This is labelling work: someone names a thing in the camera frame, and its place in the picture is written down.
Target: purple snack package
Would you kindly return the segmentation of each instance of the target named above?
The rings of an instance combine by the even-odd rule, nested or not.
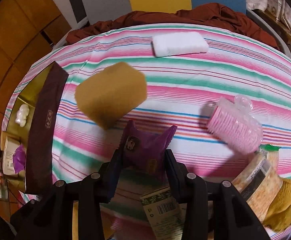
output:
[[[25,148],[21,144],[14,152],[12,156],[14,172],[17,174],[19,171],[23,171],[26,166],[26,153]]]
[[[121,137],[119,149],[123,151],[124,167],[135,166],[138,169],[163,180],[164,150],[171,142],[177,126],[172,125],[163,134],[143,132],[129,120]]]

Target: brown fabric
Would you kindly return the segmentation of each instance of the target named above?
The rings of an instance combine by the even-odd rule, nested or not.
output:
[[[28,138],[27,194],[44,194],[52,186],[52,139],[67,78],[68,73],[54,62],[39,93]]]
[[[97,22],[81,30],[71,31],[66,41],[68,44],[74,44],[86,37],[110,30],[153,23],[189,23],[218,27],[248,36],[279,49],[275,39],[245,14],[235,12],[219,3],[207,3],[192,10],[179,10],[175,14],[133,11],[114,21]]]

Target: pink brush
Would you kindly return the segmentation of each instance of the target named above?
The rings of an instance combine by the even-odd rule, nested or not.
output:
[[[243,95],[234,98],[234,104],[220,98],[207,129],[237,152],[249,154],[258,149],[263,139],[262,125],[248,113],[252,102]]]

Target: metal screw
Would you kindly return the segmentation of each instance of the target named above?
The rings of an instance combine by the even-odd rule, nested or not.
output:
[[[91,174],[91,179],[98,179],[98,178],[100,178],[100,174],[99,173],[94,172],[94,173]]]
[[[56,186],[57,187],[62,187],[63,185],[64,185],[64,181],[63,180],[58,180],[57,182],[56,182]]]
[[[231,187],[231,182],[229,182],[228,180],[225,180],[222,182],[222,185],[225,187]]]
[[[195,179],[197,177],[197,175],[195,175],[194,173],[190,172],[186,175],[189,179]]]

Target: folded white cloth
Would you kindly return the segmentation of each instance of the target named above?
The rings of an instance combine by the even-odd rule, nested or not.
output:
[[[197,32],[158,34],[152,37],[156,57],[208,51],[208,44]]]

